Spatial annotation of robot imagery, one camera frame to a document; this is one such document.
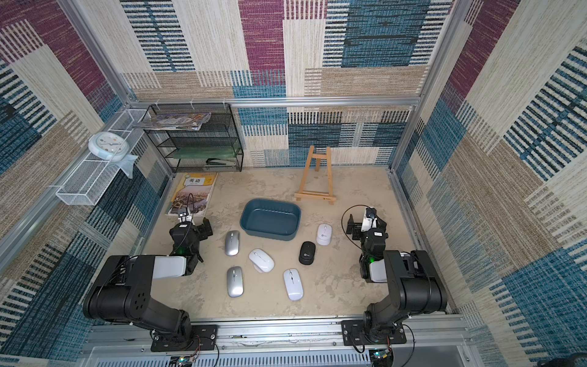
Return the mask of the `silver mouse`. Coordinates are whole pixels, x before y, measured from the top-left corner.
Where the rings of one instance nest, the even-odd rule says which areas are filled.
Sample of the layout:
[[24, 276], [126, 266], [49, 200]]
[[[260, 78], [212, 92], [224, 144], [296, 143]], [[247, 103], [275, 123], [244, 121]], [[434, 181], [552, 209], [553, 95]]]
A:
[[240, 250], [240, 233], [238, 230], [227, 232], [225, 237], [225, 254], [227, 256], [236, 256]]
[[231, 298], [237, 298], [243, 295], [244, 279], [240, 266], [231, 267], [227, 271], [227, 292]]

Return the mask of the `black Lecoo mouse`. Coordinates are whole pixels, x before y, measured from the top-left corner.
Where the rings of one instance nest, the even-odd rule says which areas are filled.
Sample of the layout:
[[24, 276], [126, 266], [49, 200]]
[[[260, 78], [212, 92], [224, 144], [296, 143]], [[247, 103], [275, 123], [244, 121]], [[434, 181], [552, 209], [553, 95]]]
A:
[[302, 265], [311, 265], [315, 260], [316, 255], [316, 245], [312, 242], [306, 241], [302, 244], [300, 254], [299, 254], [299, 263]]

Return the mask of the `white rounded mouse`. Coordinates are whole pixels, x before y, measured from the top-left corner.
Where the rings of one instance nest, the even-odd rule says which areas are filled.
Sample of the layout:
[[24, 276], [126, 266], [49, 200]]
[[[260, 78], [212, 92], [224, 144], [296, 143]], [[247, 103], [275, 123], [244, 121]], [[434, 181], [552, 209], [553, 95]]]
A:
[[253, 249], [249, 253], [249, 260], [259, 273], [269, 273], [275, 267], [275, 261], [262, 249]]

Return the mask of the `teal storage box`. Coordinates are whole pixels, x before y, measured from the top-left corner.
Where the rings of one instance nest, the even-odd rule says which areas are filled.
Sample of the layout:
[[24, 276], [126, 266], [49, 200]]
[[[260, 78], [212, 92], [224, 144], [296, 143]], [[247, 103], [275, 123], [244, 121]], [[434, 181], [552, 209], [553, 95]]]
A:
[[239, 224], [248, 235], [290, 241], [297, 234], [301, 214], [295, 203], [256, 198], [246, 203]]

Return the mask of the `white slim mouse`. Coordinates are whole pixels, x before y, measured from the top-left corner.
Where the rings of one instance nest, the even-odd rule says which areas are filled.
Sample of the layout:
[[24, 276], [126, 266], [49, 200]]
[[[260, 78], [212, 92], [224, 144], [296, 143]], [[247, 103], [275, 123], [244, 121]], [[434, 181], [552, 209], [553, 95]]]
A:
[[287, 296], [291, 301], [299, 301], [303, 298], [304, 288], [298, 270], [287, 269], [284, 272], [284, 284]]

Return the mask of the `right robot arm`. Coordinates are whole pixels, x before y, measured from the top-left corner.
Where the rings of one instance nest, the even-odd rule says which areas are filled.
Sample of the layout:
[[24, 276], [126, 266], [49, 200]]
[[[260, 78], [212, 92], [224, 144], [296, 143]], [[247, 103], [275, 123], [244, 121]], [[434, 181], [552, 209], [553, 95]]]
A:
[[344, 322], [346, 345], [405, 343], [409, 317], [446, 310], [448, 296], [427, 252], [387, 250], [387, 224], [368, 208], [361, 223], [346, 224], [348, 239], [359, 241], [359, 271], [368, 283], [385, 284], [388, 295], [368, 305], [361, 322]]

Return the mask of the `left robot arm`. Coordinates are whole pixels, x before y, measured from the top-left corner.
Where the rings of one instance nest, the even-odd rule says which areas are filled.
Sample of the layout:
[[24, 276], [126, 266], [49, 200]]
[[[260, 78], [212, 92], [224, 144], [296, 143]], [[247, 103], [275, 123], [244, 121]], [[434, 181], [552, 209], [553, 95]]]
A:
[[91, 320], [133, 324], [151, 333], [153, 352], [197, 348], [203, 333], [191, 326], [190, 315], [151, 296], [155, 279], [192, 275], [199, 263], [200, 243], [213, 235], [207, 218], [199, 226], [190, 221], [170, 230], [170, 255], [112, 255], [107, 258], [83, 302]]

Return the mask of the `yellow textbook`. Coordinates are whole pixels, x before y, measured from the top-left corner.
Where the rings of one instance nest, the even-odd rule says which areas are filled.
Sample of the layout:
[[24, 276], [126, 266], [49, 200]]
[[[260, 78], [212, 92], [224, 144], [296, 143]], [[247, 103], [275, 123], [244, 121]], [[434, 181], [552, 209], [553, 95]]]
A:
[[177, 217], [182, 209], [188, 209], [191, 215], [204, 217], [217, 176], [216, 172], [183, 174], [174, 191], [167, 215]]

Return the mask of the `wooden mini easel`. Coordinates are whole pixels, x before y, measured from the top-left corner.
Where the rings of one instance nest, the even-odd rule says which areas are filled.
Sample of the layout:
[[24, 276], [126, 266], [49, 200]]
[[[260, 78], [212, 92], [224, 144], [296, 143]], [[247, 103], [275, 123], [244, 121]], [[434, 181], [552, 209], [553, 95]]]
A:
[[319, 153], [310, 146], [299, 189], [293, 195], [296, 201], [319, 200], [331, 206], [336, 203], [332, 160], [332, 148], [326, 147]]

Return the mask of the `magazine on shelf top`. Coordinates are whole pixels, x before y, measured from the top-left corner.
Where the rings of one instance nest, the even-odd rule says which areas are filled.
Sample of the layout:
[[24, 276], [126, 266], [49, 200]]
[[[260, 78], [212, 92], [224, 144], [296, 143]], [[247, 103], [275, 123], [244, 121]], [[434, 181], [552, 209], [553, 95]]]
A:
[[211, 117], [211, 113], [168, 113], [146, 116], [131, 127], [154, 131], [199, 131]]

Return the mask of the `white round clock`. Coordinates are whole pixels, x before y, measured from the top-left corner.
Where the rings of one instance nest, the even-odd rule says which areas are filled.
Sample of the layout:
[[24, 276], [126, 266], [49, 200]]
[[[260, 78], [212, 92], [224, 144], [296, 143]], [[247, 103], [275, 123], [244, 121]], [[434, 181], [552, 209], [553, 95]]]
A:
[[118, 162], [130, 151], [128, 142], [121, 136], [111, 132], [99, 132], [88, 141], [90, 152], [102, 160]]

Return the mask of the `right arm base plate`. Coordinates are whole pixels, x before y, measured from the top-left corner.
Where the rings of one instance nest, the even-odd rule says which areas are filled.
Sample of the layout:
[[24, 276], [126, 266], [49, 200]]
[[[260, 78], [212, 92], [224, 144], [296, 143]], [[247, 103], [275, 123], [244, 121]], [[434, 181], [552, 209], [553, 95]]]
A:
[[347, 320], [340, 323], [345, 346], [405, 344], [407, 338], [402, 324], [367, 327], [364, 321]]

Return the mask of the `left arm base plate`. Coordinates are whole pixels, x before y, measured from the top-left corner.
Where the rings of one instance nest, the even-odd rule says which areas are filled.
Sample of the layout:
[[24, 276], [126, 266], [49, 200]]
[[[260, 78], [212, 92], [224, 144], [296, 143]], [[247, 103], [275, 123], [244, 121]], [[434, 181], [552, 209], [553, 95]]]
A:
[[186, 336], [155, 332], [151, 352], [212, 351], [216, 348], [218, 328], [215, 324], [195, 325]]

